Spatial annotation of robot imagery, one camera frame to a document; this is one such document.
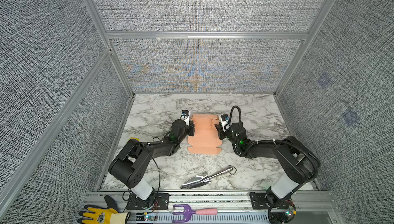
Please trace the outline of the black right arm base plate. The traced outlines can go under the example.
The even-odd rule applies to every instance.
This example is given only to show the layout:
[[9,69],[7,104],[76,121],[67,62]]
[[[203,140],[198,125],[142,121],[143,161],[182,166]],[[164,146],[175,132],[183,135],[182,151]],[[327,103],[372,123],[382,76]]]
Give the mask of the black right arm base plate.
[[268,210],[278,201],[277,196],[270,191],[250,192],[249,198],[254,210]]

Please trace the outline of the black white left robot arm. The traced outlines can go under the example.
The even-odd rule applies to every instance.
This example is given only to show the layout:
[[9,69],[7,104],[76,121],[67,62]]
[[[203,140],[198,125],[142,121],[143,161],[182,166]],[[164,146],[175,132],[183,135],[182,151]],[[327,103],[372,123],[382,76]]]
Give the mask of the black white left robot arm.
[[108,173],[127,186],[141,200],[151,200],[153,187],[143,178],[151,160],[174,155],[181,142],[194,136],[193,121],[177,119],[171,130],[158,142],[140,142],[130,139],[108,168]]

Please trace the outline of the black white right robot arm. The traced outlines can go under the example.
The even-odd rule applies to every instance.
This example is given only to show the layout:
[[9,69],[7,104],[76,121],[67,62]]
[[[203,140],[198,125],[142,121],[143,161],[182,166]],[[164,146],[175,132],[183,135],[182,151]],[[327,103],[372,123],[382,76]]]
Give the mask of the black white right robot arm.
[[294,136],[280,140],[249,139],[239,106],[233,106],[230,114],[221,115],[215,127],[219,139],[229,140],[237,156],[278,160],[284,173],[266,192],[266,199],[270,202],[289,199],[302,186],[318,176],[320,160]]

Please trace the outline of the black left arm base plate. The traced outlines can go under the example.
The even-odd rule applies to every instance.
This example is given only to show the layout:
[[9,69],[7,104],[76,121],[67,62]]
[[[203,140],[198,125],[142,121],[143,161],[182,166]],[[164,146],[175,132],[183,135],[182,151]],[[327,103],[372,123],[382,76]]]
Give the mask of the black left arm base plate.
[[126,210],[138,210],[138,211],[152,211],[156,210],[168,210],[169,206],[169,194],[158,193],[149,196],[146,200],[142,200],[135,194],[131,193],[127,199]]

